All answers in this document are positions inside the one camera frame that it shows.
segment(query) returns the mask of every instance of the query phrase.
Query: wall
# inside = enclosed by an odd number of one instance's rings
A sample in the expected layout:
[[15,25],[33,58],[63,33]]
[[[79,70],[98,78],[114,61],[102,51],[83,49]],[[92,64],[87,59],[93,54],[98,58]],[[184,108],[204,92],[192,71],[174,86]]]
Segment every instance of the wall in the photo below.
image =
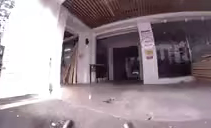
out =
[[58,89],[66,10],[61,1],[16,0],[6,26],[0,97],[49,94]]
[[135,32],[128,33],[101,39],[99,43],[102,43],[108,49],[109,80],[113,80],[113,48],[137,46],[139,44],[139,36]]

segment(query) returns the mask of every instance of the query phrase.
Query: stacked wood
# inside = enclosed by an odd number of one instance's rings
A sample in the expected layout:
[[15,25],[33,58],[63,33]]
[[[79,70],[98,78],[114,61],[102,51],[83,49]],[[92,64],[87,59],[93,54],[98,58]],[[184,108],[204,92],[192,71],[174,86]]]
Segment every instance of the stacked wood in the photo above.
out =
[[65,67],[63,74],[63,84],[76,84],[77,74],[76,74],[76,65],[77,65],[77,44],[73,48],[73,53],[70,57],[71,63]]
[[201,62],[192,64],[192,73],[197,79],[211,81],[211,55],[203,56]]

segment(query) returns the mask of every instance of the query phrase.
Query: wooden ceiling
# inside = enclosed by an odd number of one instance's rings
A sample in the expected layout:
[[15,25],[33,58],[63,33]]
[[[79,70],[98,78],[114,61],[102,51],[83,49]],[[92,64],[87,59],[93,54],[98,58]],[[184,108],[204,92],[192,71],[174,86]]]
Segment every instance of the wooden ceiling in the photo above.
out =
[[158,13],[211,11],[211,0],[66,0],[63,5],[91,28]]

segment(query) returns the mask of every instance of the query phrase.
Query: floor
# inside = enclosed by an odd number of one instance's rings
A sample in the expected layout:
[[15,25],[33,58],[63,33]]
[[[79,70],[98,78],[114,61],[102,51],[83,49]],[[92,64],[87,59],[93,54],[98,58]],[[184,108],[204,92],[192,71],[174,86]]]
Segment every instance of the floor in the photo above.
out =
[[75,128],[211,128],[211,83],[69,86],[62,100],[0,111],[0,128],[48,128],[71,119]]

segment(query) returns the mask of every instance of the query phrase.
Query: white wall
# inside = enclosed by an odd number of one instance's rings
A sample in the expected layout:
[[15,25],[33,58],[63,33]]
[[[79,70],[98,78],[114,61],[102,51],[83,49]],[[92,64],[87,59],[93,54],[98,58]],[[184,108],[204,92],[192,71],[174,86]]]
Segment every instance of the white wall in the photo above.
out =
[[5,70],[0,78],[0,97],[48,95],[49,83],[57,88],[60,82],[65,10],[56,0],[15,2],[2,38]]

